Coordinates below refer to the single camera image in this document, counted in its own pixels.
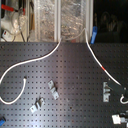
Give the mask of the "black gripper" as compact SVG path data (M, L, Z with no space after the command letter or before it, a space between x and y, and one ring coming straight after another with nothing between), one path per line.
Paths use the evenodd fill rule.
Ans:
M113 90L114 92L116 92L118 95L123 95L126 93L126 90L124 89L123 86L118 85L117 83L113 82L113 81L109 81L108 82L108 86L111 90Z

